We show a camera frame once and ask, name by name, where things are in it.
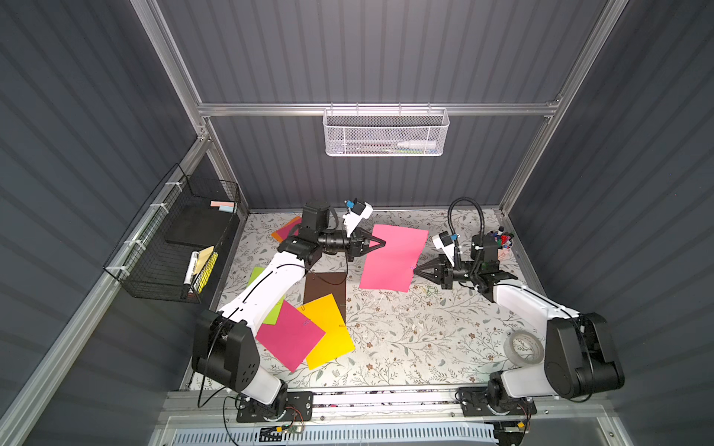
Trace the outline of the magenta paper sheet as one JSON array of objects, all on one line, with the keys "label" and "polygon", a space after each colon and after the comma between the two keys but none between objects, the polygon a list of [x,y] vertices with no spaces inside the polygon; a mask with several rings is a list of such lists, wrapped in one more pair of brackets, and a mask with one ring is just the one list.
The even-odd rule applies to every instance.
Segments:
[{"label": "magenta paper sheet", "polygon": [[408,292],[429,232],[377,224],[372,235],[384,240],[386,245],[366,256],[360,288]]},{"label": "magenta paper sheet", "polygon": [[290,372],[295,372],[325,336],[325,331],[285,302],[275,324],[263,324],[257,340]]},{"label": "magenta paper sheet", "polygon": [[278,242],[282,243],[287,237],[291,235],[293,230],[295,230],[301,223],[301,217],[294,217],[286,225],[282,226],[279,230],[273,233],[273,238]]}]

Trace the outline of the brown paper sheet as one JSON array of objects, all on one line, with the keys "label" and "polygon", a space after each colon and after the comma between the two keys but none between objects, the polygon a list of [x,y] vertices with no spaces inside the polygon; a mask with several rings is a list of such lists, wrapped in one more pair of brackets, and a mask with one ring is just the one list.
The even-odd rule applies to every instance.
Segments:
[{"label": "brown paper sheet", "polygon": [[303,303],[332,295],[342,318],[347,321],[347,277],[345,272],[310,272],[305,279]]}]

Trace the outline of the orange paper sheet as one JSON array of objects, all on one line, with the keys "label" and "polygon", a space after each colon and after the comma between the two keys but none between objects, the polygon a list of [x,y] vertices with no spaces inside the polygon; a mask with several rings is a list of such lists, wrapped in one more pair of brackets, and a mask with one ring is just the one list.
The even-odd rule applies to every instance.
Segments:
[{"label": "orange paper sheet", "polygon": [[279,230],[276,230],[271,234],[271,237],[275,239],[278,243],[282,243],[290,234],[293,227],[295,226],[295,221],[290,220],[286,225],[282,226]]}]

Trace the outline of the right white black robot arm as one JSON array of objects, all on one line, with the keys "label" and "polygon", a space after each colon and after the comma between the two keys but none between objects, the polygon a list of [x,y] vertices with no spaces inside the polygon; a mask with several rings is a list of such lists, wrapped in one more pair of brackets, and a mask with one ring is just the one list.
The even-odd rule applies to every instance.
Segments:
[{"label": "right white black robot arm", "polygon": [[625,373],[606,319],[558,304],[501,269],[496,236],[474,236],[470,259],[464,260],[457,236],[442,232],[432,239],[438,258],[415,269],[416,275],[444,290],[470,285],[535,329],[535,358],[513,359],[513,369],[490,375],[485,390],[489,409],[507,414],[543,396],[584,403],[595,394],[623,388]]}]

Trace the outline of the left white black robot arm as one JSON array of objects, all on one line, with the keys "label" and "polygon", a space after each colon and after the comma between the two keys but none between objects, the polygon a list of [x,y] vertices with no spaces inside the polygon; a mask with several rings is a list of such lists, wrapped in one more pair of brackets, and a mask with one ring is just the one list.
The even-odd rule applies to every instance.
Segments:
[{"label": "left white black robot arm", "polygon": [[197,320],[191,368],[277,416],[287,403],[287,384],[260,365],[258,329],[269,312],[294,284],[324,255],[343,253],[348,261],[379,250],[386,242],[360,227],[373,206],[346,202],[343,227],[329,226],[335,209],[312,201],[302,210],[301,223],[278,245],[277,252],[253,284],[217,311],[206,310]]}]

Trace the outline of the cup of coloured markers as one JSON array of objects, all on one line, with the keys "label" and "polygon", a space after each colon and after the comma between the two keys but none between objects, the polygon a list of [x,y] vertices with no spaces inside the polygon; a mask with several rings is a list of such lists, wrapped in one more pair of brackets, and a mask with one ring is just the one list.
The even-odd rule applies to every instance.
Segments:
[{"label": "cup of coloured markers", "polygon": [[514,243],[515,235],[513,232],[507,232],[504,227],[499,227],[497,230],[488,232],[496,243],[496,258],[499,261],[507,259],[511,255],[511,249]]}]

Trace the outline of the yellow paper sheet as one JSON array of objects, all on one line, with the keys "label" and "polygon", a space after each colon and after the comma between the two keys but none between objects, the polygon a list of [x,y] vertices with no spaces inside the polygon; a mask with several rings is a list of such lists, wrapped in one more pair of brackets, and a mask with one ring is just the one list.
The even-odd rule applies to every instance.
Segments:
[{"label": "yellow paper sheet", "polygon": [[310,370],[355,350],[353,339],[332,294],[298,307],[297,310],[325,332],[306,358]]}]

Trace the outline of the lime green paper sheet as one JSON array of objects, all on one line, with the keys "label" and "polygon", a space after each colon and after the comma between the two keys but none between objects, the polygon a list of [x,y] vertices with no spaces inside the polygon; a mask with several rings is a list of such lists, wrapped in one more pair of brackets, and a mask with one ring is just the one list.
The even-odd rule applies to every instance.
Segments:
[{"label": "lime green paper sheet", "polygon": [[[251,272],[251,275],[248,279],[248,285],[253,284],[258,277],[263,273],[264,267],[254,267],[253,271]],[[281,297],[277,303],[273,306],[271,311],[266,315],[265,319],[263,320],[263,325],[276,325],[280,311],[282,310],[282,306],[284,305],[284,300],[285,297]]]}]

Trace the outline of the white marker in basket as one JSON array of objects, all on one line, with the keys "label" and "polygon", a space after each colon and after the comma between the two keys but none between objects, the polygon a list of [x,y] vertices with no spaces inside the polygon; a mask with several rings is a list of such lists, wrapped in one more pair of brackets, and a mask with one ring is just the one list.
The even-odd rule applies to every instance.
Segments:
[{"label": "white marker in basket", "polygon": [[406,140],[397,142],[394,150],[408,153],[437,153],[439,152],[439,144],[435,141],[427,140]]}]

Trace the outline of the clear tape roll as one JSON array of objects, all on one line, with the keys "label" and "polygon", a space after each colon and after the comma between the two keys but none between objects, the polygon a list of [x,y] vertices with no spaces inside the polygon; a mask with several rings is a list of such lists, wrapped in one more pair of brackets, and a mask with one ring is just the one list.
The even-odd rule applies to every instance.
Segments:
[{"label": "clear tape roll", "polygon": [[504,343],[507,359],[516,367],[530,367],[545,360],[545,348],[534,334],[516,330],[509,333]]}]

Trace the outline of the pink sticky notes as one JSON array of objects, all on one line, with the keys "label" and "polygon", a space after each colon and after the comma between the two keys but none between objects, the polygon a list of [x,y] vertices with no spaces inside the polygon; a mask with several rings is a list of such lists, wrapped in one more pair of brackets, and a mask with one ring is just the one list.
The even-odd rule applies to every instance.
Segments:
[{"label": "pink sticky notes", "polygon": [[221,201],[211,201],[210,206],[216,208],[219,212],[224,213],[234,213],[235,203],[233,202],[221,202]]}]

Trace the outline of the yellow notepad in basket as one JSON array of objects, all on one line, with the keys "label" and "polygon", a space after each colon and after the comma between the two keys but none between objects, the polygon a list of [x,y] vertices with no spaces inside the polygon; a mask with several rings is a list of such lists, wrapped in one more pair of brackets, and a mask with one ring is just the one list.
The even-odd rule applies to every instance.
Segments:
[{"label": "yellow notepad in basket", "polygon": [[219,254],[213,246],[192,252],[183,281],[185,297],[199,297],[209,282],[218,257]]}]

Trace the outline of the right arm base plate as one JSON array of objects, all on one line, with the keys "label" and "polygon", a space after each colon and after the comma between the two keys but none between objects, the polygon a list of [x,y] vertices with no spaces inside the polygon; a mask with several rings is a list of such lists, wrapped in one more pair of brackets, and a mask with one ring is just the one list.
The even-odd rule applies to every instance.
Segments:
[{"label": "right arm base plate", "polygon": [[455,399],[463,416],[525,416],[537,414],[537,407],[527,398],[513,398],[499,387],[470,386],[458,388]]}]

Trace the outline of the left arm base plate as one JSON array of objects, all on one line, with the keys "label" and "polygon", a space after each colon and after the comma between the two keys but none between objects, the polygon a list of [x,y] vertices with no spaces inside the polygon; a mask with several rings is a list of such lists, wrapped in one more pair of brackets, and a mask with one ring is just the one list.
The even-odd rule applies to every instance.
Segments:
[{"label": "left arm base plate", "polygon": [[276,400],[266,405],[241,394],[235,404],[237,423],[285,423],[312,420],[314,393],[309,391],[280,392]]}]

